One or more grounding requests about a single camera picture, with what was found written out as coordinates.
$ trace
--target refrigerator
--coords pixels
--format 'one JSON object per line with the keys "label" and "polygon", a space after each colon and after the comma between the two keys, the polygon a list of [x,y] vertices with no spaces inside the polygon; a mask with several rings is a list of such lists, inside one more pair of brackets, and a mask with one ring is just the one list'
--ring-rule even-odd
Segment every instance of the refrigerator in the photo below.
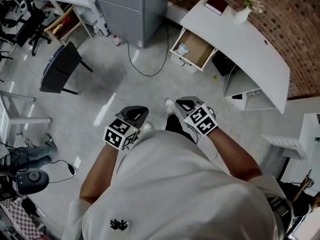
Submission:
{"label": "refrigerator", "polygon": [[168,1],[97,0],[112,35],[142,48],[162,23]]}

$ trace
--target black plug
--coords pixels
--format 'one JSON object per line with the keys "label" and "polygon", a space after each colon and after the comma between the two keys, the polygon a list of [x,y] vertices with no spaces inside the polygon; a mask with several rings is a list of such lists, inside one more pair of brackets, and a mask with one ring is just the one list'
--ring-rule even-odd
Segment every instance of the black plug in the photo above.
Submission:
{"label": "black plug", "polygon": [[75,175],[75,174],[76,174],[75,169],[73,168],[73,166],[72,166],[70,163],[68,163],[68,168],[69,168],[69,171],[70,171],[70,173],[71,173],[72,175]]}

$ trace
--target brick wall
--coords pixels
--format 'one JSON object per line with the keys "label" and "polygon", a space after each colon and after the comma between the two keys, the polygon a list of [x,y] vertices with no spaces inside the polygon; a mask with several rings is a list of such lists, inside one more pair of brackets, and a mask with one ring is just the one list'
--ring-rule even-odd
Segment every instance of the brick wall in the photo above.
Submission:
{"label": "brick wall", "polygon": [[[190,10],[199,0],[170,1]],[[225,1],[237,11],[244,8],[245,0]],[[288,97],[320,96],[320,0],[261,1],[264,13],[248,19],[290,67]]]}

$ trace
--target black embroidered logo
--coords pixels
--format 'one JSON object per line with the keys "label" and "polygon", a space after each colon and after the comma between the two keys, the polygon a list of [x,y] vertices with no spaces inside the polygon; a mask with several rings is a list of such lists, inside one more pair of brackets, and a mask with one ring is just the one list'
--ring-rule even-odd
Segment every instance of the black embroidered logo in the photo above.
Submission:
{"label": "black embroidered logo", "polygon": [[120,229],[120,230],[124,231],[128,227],[127,222],[124,221],[123,219],[121,220],[121,222],[117,221],[116,219],[110,220],[110,225],[113,230]]}

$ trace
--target white cable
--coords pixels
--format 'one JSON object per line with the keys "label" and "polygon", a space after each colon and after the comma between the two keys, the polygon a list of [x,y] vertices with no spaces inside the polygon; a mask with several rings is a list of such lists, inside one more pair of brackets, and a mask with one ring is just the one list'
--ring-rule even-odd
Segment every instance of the white cable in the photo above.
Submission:
{"label": "white cable", "polygon": [[220,107],[221,107],[221,103],[222,103],[222,101],[223,101],[223,99],[224,99],[224,97],[225,97],[225,94],[226,94],[226,88],[227,88],[227,85],[228,85],[228,83],[229,83],[229,79],[230,79],[231,73],[232,73],[232,71],[234,71],[236,65],[237,65],[237,64],[235,64],[235,65],[233,66],[233,69],[231,70],[231,72],[230,72],[230,74],[229,74],[228,80],[226,81],[226,84],[225,84],[225,87],[224,87],[224,90],[223,90],[223,96],[222,96],[222,98],[221,98],[221,100],[220,100],[219,108],[218,108],[218,111],[216,112],[215,116],[217,116],[218,113],[219,113],[219,110],[220,110]]}

